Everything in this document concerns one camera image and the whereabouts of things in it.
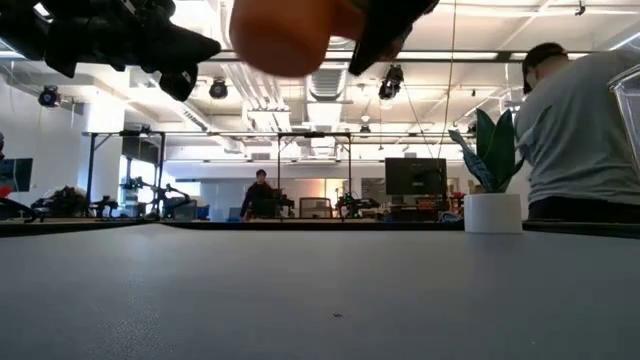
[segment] gray sweatshirt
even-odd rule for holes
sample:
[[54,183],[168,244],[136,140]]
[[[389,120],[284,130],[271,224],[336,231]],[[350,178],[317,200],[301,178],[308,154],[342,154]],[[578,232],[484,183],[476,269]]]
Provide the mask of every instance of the gray sweatshirt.
[[518,147],[532,166],[529,203],[560,196],[640,205],[640,177],[607,87],[637,64],[636,51],[592,54],[544,78],[529,94],[515,119]]

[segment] black cap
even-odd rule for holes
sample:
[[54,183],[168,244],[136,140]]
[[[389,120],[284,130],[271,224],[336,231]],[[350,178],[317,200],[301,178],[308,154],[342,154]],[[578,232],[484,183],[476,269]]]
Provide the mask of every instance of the black cap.
[[567,55],[567,51],[557,43],[544,43],[529,50],[522,62],[522,77],[524,78],[523,90],[525,94],[530,93],[532,90],[529,83],[527,83],[527,71],[529,68],[536,67],[548,58],[557,55]]

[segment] white plant pot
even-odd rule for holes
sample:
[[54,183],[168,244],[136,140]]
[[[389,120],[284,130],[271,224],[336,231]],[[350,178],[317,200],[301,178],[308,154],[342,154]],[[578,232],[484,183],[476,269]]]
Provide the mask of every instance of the white plant pot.
[[464,228],[470,233],[522,233],[518,194],[474,194],[464,197]]

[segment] potted plant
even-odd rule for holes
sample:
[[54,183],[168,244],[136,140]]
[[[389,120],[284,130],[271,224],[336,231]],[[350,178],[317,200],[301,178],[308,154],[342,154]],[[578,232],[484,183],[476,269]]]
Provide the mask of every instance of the potted plant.
[[[539,116],[543,118],[549,108]],[[494,123],[486,112],[477,109],[476,149],[474,152],[458,131],[449,130],[453,141],[462,146],[467,169],[484,189],[464,199],[465,230],[476,233],[522,232],[520,195],[506,194],[511,178],[522,168],[516,161],[516,137],[513,115],[507,110]]]

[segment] gray table surface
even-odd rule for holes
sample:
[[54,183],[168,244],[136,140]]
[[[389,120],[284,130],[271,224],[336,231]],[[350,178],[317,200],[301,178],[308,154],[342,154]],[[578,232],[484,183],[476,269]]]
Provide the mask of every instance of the gray table surface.
[[638,359],[640,241],[463,232],[0,239],[0,359]]

